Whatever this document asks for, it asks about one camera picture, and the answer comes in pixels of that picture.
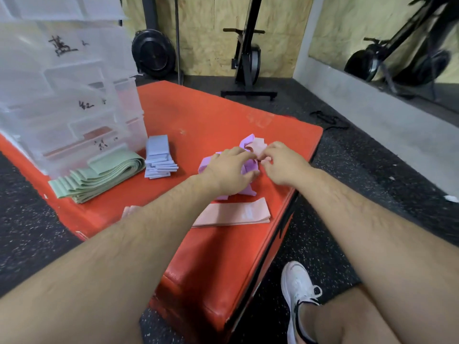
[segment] ankle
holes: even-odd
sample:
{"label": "ankle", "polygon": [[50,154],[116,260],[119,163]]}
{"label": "ankle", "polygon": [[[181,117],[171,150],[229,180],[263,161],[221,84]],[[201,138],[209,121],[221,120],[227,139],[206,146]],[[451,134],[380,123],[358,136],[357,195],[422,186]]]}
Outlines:
{"label": "ankle", "polygon": [[306,338],[309,337],[317,342],[314,329],[315,319],[319,307],[313,303],[300,303],[297,310],[298,322],[295,327],[297,332],[301,332]]}

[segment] red padded box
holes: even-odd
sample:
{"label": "red padded box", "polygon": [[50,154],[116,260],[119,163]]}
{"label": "red padded box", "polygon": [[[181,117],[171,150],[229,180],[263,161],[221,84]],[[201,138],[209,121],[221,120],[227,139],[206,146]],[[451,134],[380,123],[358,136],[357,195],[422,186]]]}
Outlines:
{"label": "red padded box", "polygon": [[[54,208],[60,221],[83,240],[117,222],[125,206],[146,205],[196,174],[204,157],[237,146],[252,133],[268,144],[280,140],[308,160],[322,135],[318,126],[165,81],[138,90],[148,135],[169,136],[172,157],[180,167],[170,177],[149,180],[140,173],[89,202],[75,204],[71,199],[57,199],[48,177],[0,137],[2,152]],[[275,185],[264,173],[252,188],[256,197],[235,195],[229,202],[265,197],[271,222],[191,229],[150,301],[189,342],[229,339],[284,238],[296,191]]]}

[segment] white sneaker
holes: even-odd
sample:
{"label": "white sneaker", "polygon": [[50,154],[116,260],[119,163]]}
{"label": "white sneaker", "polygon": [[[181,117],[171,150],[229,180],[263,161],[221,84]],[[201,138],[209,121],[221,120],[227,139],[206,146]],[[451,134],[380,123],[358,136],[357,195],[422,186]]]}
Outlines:
{"label": "white sneaker", "polygon": [[[295,306],[301,302],[309,302],[319,305],[317,298],[322,295],[322,289],[319,286],[313,285],[309,274],[303,265],[299,262],[292,261],[285,265],[280,278],[280,287],[282,294],[290,309],[290,323],[287,331],[287,343],[296,344],[295,331],[293,324],[295,321]],[[319,289],[318,295],[315,294],[315,289]],[[301,334],[309,341],[314,341],[303,331]]]}

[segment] hand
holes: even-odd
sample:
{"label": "hand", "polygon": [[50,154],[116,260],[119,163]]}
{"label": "hand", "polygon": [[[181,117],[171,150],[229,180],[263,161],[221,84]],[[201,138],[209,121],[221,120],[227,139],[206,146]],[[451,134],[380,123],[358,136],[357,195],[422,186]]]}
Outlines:
{"label": "hand", "polygon": [[278,185],[295,187],[295,180],[311,166],[298,153],[275,141],[259,156],[267,176]]}
{"label": "hand", "polygon": [[221,154],[215,153],[209,165],[201,173],[206,177],[206,182],[215,186],[218,196],[233,195],[242,191],[259,174],[259,170],[240,173],[242,165],[249,159],[256,159],[257,156],[240,147],[231,150],[224,150]]}

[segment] left arm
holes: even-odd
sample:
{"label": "left arm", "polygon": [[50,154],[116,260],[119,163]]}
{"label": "left arm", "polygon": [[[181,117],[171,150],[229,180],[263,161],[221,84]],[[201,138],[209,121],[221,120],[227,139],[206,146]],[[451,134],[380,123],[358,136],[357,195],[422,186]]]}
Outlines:
{"label": "left arm", "polygon": [[127,336],[198,215],[244,189],[256,156],[215,155],[194,175],[100,232],[0,299],[0,344],[113,343]]}

